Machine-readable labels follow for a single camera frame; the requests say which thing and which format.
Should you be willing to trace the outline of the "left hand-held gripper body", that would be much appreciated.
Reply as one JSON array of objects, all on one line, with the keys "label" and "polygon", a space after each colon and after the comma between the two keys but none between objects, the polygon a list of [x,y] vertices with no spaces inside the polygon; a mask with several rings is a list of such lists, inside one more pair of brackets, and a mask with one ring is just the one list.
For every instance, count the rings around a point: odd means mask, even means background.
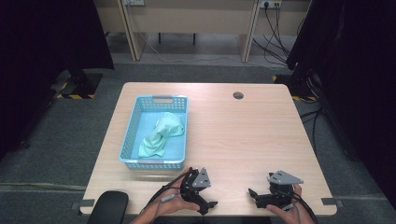
[{"label": "left hand-held gripper body", "polygon": [[195,203],[199,206],[200,203],[206,202],[199,192],[211,186],[207,171],[203,168],[198,175],[187,175],[186,173],[182,175],[180,184],[181,198],[185,202]]}]

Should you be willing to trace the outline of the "person's right hand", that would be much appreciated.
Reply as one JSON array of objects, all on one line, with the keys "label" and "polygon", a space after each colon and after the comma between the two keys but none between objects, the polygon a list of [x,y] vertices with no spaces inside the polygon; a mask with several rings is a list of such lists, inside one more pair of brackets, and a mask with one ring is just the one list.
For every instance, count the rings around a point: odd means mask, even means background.
[{"label": "person's right hand", "polygon": [[315,224],[303,205],[296,200],[292,201],[293,207],[284,211],[275,205],[268,204],[266,209],[280,217],[285,224]]}]

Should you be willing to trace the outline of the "mint green cloth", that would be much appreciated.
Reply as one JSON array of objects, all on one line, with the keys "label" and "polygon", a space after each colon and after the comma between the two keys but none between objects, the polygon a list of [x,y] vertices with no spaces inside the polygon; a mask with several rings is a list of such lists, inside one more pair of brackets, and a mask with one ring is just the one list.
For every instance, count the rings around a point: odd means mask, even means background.
[{"label": "mint green cloth", "polygon": [[170,137],[181,136],[185,127],[181,119],[173,113],[166,112],[156,121],[153,131],[146,136],[138,149],[140,158],[153,156],[162,157],[165,153],[165,145]]}]

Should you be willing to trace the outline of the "wide light wooden desk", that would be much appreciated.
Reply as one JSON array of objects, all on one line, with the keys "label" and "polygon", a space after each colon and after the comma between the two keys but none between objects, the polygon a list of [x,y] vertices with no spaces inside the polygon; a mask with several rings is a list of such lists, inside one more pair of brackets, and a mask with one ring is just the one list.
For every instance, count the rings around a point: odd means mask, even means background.
[{"label": "wide light wooden desk", "polygon": [[261,0],[145,0],[128,7],[119,0],[132,59],[138,61],[149,34],[236,35],[243,63],[248,61]]}]

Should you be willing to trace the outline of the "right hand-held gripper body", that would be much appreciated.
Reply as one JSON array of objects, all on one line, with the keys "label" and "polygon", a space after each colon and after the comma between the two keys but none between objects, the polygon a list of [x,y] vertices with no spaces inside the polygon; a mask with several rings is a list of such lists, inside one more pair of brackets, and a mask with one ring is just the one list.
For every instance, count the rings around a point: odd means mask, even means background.
[{"label": "right hand-held gripper body", "polygon": [[258,194],[259,198],[255,200],[255,204],[258,208],[265,208],[268,204],[271,204],[280,209],[288,210],[295,195],[293,185],[303,183],[304,181],[301,178],[279,170],[274,173],[269,181],[270,193]]}]

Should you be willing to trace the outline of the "dark curtain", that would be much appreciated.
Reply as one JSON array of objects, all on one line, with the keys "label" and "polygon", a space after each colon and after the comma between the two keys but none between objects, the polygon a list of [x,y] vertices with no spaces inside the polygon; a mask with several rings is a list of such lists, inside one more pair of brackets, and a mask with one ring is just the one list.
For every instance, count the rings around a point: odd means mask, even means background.
[{"label": "dark curtain", "polygon": [[93,0],[0,0],[0,160],[27,137],[63,71],[113,67]]},{"label": "dark curtain", "polygon": [[396,0],[311,0],[287,65],[318,74],[325,107],[396,209]]}]

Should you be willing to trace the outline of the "yellow black hazard tape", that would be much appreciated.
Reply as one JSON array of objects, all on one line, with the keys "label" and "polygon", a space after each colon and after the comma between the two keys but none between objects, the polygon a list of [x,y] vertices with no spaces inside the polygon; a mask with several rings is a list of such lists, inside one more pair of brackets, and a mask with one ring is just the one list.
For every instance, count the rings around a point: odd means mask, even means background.
[{"label": "yellow black hazard tape", "polygon": [[70,99],[70,100],[91,100],[93,99],[94,94],[59,94],[56,98],[57,99]]},{"label": "yellow black hazard tape", "polygon": [[313,96],[292,96],[292,99],[295,101],[301,101],[308,104],[313,104],[318,101],[317,98]]}]

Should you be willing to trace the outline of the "person's left hand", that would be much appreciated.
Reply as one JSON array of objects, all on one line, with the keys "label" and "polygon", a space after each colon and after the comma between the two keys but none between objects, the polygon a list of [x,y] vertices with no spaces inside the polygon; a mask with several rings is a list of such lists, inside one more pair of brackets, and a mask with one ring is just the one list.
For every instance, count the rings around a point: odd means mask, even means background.
[{"label": "person's left hand", "polygon": [[156,214],[171,215],[177,211],[190,210],[199,211],[200,207],[195,203],[185,202],[180,195],[180,184],[182,175],[188,171],[186,168],[178,177],[162,187],[161,193],[155,197],[158,203],[155,205],[154,212]]}]

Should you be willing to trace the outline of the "black stand base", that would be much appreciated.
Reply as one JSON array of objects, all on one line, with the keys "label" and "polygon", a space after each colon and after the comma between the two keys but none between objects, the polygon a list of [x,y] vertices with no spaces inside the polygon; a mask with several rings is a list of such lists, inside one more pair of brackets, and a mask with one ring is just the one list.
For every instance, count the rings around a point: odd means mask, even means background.
[{"label": "black stand base", "polygon": [[82,69],[71,69],[70,78],[63,89],[63,94],[95,94],[103,75],[99,73],[85,73]]},{"label": "black stand base", "polygon": [[305,78],[300,78],[292,84],[290,92],[292,96],[301,98],[313,97],[318,99],[322,94],[321,81],[318,74],[309,72]]}]

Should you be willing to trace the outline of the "light blue plastic basket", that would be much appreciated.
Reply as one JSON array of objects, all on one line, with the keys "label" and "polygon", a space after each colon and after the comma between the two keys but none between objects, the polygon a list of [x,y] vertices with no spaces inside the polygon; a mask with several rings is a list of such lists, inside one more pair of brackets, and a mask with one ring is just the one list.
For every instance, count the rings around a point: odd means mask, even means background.
[{"label": "light blue plastic basket", "polygon": [[[142,140],[153,131],[156,121],[166,112],[181,119],[185,132],[167,140],[162,157],[140,158],[138,149]],[[187,96],[138,95],[120,149],[120,161],[131,170],[181,170],[186,155],[188,113]]]}]

